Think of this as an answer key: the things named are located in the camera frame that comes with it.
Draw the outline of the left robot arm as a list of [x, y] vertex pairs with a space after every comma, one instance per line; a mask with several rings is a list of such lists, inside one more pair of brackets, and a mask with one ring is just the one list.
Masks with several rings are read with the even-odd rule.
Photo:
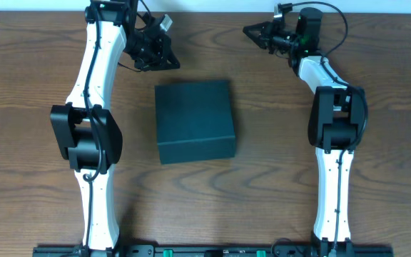
[[86, 47], [78, 77], [50, 120], [63, 159], [78, 181], [83, 205], [83, 239], [77, 246], [36, 247], [34, 256], [127, 256], [120, 246], [113, 175], [123, 150], [123, 135], [111, 113], [116, 70], [122, 54], [133, 71], [178, 69], [167, 34], [172, 19], [138, 12], [139, 0], [90, 1], [84, 11]]

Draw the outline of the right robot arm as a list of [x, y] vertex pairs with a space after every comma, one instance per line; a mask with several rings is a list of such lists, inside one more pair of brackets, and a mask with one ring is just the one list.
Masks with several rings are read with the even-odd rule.
[[347, 223], [348, 183], [357, 145], [367, 126], [363, 89], [342, 80], [318, 46], [323, 13], [316, 2], [299, 4], [294, 31], [285, 28], [293, 3], [276, 4], [272, 21], [246, 26], [243, 33], [270, 54], [286, 55], [290, 68], [314, 94], [308, 140], [318, 163], [318, 209], [311, 256], [353, 256]]

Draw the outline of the black gift box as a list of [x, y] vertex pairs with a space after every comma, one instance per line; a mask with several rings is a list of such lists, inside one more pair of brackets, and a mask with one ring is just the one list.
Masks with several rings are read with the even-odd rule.
[[162, 164], [235, 156], [228, 81], [158, 85], [155, 102], [156, 138]]

